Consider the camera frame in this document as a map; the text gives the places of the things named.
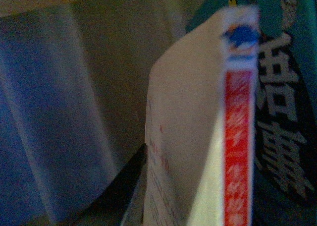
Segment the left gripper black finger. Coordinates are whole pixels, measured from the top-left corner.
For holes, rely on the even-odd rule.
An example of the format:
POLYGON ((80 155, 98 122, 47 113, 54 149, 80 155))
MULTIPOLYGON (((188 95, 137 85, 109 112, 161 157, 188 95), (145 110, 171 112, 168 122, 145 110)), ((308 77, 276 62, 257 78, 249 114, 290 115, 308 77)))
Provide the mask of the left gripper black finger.
POLYGON ((146 148, 146 144, 140 146, 107 189, 73 223, 74 226, 121 225, 146 162, 146 148))

